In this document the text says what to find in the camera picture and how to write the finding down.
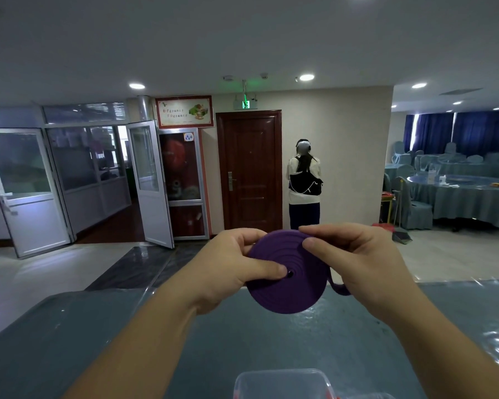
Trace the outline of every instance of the purple resistance band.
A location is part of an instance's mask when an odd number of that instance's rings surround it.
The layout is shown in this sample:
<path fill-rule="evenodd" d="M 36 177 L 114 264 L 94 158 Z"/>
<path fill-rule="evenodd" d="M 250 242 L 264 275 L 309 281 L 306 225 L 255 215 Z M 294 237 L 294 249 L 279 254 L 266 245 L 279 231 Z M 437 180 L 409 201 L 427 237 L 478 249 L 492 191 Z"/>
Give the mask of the purple resistance band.
<path fill-rule="evenodd" d="M 269 311 L 298 313 L 313 306 L 324 293 L 327 281 L 335 292 L 350 295 L 343 284 L 333 283 L 331 269 L 301 243 L 309 235 L 296 230 L 274 231 L 261 238 L 248 257 L 271 260 L 287 268 L 281 280 L 253 280 L 247 288 L 253 299 Z"/>

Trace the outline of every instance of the metal pipe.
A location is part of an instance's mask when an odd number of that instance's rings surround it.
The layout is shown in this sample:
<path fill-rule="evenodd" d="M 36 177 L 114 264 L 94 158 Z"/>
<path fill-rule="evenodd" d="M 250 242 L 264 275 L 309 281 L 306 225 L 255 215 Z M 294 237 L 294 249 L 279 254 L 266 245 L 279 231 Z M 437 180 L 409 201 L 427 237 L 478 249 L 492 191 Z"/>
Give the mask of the metal pipe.
<path fill-rule="evenodd" d="M 150 114 L 150 97 L 147 95 L 139 95 L 137 97 L 139 102 L 139 117 L 140 121 L 144 122 L 146 120 L 152 120 L 152 115 Z"/>

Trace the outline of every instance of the hand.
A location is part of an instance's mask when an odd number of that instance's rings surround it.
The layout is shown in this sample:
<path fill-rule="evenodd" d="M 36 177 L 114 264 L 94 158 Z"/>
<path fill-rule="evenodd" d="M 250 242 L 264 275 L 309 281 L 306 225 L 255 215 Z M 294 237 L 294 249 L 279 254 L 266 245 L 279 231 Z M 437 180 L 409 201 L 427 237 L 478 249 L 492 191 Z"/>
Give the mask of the hand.
<path fill-rule="evenodd" d="M 351 294 L 382 321 L 406 315 L 417 298 L 426 299 L 390 232 L 350 223 L 299 230 L 316 237 L 303 241 L 303 247 L 335 269 Z"/>
<path fill-rule="evenodd" d="M 252 228 L 223 231 L 165 285 L 177 289 L 188 304 L 197 308 L 198 314 L 204 314 L 250 280 L 282 279 L 287 273 L 282 264 L 245 257 L 265 235 L 266 232 Z"/>

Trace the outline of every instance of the aluminum door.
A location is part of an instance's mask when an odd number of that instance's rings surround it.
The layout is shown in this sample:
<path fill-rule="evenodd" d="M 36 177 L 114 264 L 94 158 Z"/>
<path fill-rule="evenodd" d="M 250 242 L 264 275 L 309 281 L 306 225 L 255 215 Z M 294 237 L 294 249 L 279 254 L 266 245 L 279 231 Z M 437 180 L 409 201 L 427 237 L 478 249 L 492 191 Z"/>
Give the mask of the aluminum door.
<path fill-rule="evenodd" d="M 0 129 L 0 205 L 18 257 L 71 242 L 41 129 Z"/>
<path fill-rule="evenodd" d="M 163 163 L 153 120 L 127 125 L 133 173 L 146 240 L 174 247 Z"/>

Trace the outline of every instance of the long black hair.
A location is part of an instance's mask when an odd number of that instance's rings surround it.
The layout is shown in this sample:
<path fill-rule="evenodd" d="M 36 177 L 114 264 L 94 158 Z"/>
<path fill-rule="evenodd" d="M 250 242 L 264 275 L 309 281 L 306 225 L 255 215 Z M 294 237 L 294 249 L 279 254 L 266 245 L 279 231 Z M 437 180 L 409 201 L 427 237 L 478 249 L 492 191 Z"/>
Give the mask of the long black hair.
<path fill-rule="evenodd" d="M 297 141 L 296 153 L 297 153 L 297 146 L 302 141 L 308 141 L 308 140 L 306 138 L 302 138 L 302 139 Z M 299 157 L 299 164 L 297 165 L 296 172 L 308 172 L 309 171 L 309 168 L 311 167 L 311 161 L 314 158 L 312 155 L 310 155 L 310 152 L 311 152 L 311 146 L 309 145 L 309 151 L 306 154 L 300 155 L 300 157 Z"/>

